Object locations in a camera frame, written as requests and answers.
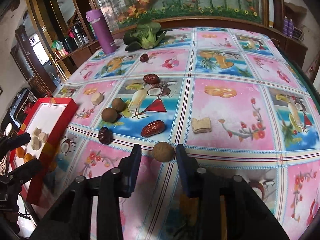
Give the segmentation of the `large orange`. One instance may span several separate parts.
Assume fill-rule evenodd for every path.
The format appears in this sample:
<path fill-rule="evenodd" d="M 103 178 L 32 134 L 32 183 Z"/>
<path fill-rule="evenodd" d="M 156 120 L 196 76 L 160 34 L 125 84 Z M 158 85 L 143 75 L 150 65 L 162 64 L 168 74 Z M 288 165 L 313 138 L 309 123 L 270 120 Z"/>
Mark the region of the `large orange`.
<path fill-rule="evenodd" d="M 23 159 L 23 158 L 24 158 L 24 155 L 25 155 L 25 150 L 24 150 L 24 148 L 21 147 L 21 146 L 18 147 L 18 148 L 16 148 L 16 149 L 15 149 L 15 154 L 16 154 L 16 157 Z"/>

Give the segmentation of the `smaller orange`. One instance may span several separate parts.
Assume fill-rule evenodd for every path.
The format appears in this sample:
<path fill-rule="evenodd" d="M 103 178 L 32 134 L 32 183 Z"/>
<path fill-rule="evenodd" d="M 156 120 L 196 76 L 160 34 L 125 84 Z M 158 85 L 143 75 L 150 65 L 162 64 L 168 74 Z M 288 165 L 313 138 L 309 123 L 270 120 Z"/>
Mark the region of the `smaller orange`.
<path fill-rule="evenodd" d="M 31 160 L 33 160 L 33 159 L 34 159 L 34 156 L 31 155 L 30 153 L 26 153 L 26 154 L 24 155 L 24 157 L 23 157 L 24 163 L 27 163 L 27 162 L 29 162 L 29 161 L 31 161 Z"/>

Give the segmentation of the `beige biscuit chunk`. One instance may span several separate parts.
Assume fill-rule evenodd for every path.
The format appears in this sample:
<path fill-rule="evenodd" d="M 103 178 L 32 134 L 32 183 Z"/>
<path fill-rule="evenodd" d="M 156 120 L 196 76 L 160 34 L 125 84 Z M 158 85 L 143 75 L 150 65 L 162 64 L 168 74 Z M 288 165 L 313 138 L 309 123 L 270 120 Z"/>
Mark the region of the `beige biscuit chunk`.
<path fill-rule="evenodd" d="M 45 132 L 40 132 L 38 135 L 38 139 L 40 142 L 42 142 L 43 144 L 45 144 L 47 142 L 48 139 L 48 134 Z"/>
<path fill-rule="evenodd" d="M 191 119 L 191 127 L 193 133 L 208 133 L 212 131 L 211 121 L 209 117 L 205 117 L 203 119 Z"/>
<path fill-rule="evenodd" d="M 41 148 L 42 142 L 38 139 L 38 137 L 32 137 L 30 144 L 31 149 L 37 151 Z"/>

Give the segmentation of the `beige biscuit chunk top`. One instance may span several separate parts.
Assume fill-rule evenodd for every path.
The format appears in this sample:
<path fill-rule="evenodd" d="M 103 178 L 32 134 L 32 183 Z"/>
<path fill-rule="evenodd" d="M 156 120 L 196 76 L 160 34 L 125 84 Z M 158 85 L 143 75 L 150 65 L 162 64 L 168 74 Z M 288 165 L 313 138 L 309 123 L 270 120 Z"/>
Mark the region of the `beige biscuit chunk top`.
<path fill-rule="evenodd" d="M 203 119 L 191 119 L 191 127 L 193 133 L 208 133 L 212 131 L 211 121 L 209 117 L 205 117 Z"/>

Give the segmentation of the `small brown round fruit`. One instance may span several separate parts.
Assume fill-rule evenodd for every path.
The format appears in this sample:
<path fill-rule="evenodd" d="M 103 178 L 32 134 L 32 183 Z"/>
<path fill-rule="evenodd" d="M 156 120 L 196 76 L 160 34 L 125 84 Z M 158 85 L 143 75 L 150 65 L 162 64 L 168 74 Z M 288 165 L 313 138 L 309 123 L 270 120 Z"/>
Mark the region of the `small brown round fruit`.
<path fill-rule="evenodd" d="M 158 142 L 152 149 L 152 156 L 159 162 L 171 161 L 174 154 L 173 147 L 167 142 Z"/>

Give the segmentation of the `dark black date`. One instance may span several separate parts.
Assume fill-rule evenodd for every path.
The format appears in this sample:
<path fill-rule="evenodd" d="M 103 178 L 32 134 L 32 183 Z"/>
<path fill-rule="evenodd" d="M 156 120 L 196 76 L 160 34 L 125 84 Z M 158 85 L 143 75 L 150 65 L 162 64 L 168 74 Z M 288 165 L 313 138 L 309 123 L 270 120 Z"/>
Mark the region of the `dark black date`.
<path fill-rule="evenodd" d="M 98 140 L 101 144 L 109 145 L 113 140 L 112 132 L 107 127 L 102 127 L 98 132 Z"/>

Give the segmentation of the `tan biscuit chunk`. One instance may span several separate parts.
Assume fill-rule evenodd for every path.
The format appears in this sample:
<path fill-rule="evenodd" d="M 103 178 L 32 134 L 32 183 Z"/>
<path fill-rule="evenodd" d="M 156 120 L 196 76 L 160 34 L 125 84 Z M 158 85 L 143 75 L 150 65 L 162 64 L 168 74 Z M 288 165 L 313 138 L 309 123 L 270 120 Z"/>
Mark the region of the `tan biscuit chunk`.
<path fill-rule="evenodd" d="M 96 92 L 91 96 L 91 103 L 93 106 L 97 106 L 104 100 L 104 95 L 100 92 Z"/>

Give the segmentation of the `brown kiwi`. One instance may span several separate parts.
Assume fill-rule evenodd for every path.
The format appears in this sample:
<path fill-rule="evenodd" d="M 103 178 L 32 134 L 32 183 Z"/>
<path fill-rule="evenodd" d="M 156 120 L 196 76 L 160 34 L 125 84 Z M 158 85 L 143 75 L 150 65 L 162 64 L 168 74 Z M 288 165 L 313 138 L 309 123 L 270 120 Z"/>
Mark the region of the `brown kiwi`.
<path fill-rule="evenodd" d="M 112 107 L 107 107 L 102 111 L 101 118 L 104 122 L 114 123 L 118 119 L 118 112 Z"/>
<path fill-rule="evenodd" d="M 126 105 L 122 98 L 114 98 L 111 107 L 120 113 L 126 108 Z"/>

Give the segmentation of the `glossy red date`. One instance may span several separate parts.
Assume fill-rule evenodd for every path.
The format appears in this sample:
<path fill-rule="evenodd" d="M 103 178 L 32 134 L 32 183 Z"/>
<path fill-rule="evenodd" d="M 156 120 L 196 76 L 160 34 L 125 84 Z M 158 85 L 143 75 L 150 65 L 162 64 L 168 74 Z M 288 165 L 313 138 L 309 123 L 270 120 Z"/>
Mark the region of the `glossy red date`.
<path fill-rule="evenodd" d="M 165 123 L 161 120 L 153 121 L 143 127 L 141 136 L 148 138 L 157 134 L 162 133 L 165 130 Z"/>

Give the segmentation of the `wrinkled red date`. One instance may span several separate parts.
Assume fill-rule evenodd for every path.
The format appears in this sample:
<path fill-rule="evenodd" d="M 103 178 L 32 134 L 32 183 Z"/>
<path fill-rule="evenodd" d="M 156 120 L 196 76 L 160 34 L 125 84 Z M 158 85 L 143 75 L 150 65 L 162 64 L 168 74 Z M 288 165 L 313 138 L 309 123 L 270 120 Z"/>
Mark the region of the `wrinkled red date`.
<path fill-rule="evenodd" d="M 147 84 L 154 85 L 160 83 L 160 79 L 156 74 L 147 74 L 143 77 L 143 81 Z"/>

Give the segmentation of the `red white tray box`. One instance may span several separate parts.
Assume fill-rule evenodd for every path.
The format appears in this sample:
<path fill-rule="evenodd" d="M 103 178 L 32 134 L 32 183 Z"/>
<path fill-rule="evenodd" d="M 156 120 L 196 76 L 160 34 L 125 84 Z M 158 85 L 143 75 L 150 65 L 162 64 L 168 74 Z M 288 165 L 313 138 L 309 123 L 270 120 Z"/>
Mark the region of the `red white tray box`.
<path fill-rule="evenodd" d="M 33 139 L 22 145 L 25 153 L 31 154 L 42 164 L 40 172 L 22 186 L 22 197 L 30 204 L 40 205 L 43 180 L 49 172 L 60 140 L 77 109 L 78 105 L 71 98 L 41 98 L 33 105 L 20 127 L 19 135 L 26 132 L 32 137 L 35 129 L 46 134 L 46 140 L 41 143 L 38 150 L 32 149 Z"/>

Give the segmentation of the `wooden cabinet counter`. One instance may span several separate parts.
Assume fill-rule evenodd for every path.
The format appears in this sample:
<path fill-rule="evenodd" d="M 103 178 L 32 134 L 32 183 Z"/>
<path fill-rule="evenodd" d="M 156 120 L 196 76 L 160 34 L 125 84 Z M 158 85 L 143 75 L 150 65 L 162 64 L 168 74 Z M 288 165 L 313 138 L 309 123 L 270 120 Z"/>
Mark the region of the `wooden cabinet counter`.
<path fill-rule="evenodd" d="M 98 41 L 87 43 L 61 59 L 55 58 L 59 75 L 66 81 L 95 52 L 101 48 Z"/>

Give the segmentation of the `colourful fruit print tablecloth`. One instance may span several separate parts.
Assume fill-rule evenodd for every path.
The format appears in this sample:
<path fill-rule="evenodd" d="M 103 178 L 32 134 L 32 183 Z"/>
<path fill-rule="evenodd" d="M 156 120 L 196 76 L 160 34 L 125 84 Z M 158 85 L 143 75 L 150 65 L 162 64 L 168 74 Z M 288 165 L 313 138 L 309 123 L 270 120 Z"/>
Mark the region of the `colourful fruit print tablecloth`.
<path fill-rule="evenodd" d="M 129 53 L 119 43 L 111 55 L 95 52 L 55 95 L 79 107 L 39 215 L 76 176 L 100 176 L 140 144 L 136 189 L 119 202 L 124 238 L 177 238 L 185 224 L 177 163 L 152 156 L 163 141 L 220 176 L 242 176 L 290 239 L 316 217 L 319 103 L 263 34 L 184 28 L 153 50 Z"/>

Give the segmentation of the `black kettle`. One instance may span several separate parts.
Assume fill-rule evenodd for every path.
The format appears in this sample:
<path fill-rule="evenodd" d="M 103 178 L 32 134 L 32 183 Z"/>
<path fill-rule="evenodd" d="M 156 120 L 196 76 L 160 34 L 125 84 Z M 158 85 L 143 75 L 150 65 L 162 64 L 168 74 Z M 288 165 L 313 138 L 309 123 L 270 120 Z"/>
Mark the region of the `black kettle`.
<path fill-rule="evenodd" d="M 72 26 L 72 32 L 75 36 L 78 47 L 81 47 L 84 44 L 84 41 L 82 39 L 81 31 L 77 23 Z"/>

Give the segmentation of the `purple thermos bottle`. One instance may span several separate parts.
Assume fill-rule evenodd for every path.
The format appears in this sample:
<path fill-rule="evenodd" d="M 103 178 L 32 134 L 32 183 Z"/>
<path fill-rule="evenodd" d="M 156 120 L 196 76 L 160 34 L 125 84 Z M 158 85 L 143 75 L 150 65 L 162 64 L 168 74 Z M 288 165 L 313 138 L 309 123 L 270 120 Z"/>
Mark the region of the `purple thermos bottle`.
<path fill-rule="evenodd" d="M 86 12 L 86 18 L 91 24 L 103 52 L 106 55 L 115 52 L 117 46 L 101 10 L 95 9 Z"/>

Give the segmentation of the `small dark red date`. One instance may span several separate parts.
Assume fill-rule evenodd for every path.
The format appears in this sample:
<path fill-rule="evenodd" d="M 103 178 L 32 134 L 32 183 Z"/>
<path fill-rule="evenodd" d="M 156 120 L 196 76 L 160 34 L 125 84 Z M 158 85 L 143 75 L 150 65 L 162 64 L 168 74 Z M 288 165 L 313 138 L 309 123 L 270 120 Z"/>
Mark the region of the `small dark red date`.
<path fill-rule="evenodd" d="M 148 62 L 148 60 L 149 60 L 148 54 L 141 55 L 139 60 L 140 60 L 140 62 Z"/>

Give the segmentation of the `green bok choy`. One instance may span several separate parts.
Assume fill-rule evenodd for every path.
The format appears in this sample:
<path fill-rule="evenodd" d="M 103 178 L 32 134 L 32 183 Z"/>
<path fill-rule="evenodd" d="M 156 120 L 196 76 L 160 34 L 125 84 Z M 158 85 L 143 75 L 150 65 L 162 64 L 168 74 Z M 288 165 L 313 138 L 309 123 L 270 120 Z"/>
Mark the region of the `green bok choy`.
<path fill-rule="evenodd" d="M 140 49 L 153 49 L 165 38 L 172 29 L 163 29 L 160 23 L 151 20 L 141 20 L 135 29 L 128 30 L 123 37 L 128 52 Z"/>

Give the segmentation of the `purple spray bottles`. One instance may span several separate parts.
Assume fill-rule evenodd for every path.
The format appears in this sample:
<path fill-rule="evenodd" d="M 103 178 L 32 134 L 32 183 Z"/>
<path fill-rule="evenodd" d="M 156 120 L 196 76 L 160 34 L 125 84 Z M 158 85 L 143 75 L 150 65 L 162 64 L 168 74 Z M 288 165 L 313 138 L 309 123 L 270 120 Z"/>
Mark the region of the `purple spray bottles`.
<path fill-rule="evenodd" d="M 294 29 L 295 29 L 295 26 L 294 26 L 293 20 L 288 19 L 285 16 L 283 20 L 283 34 L 292 38 Z"/>

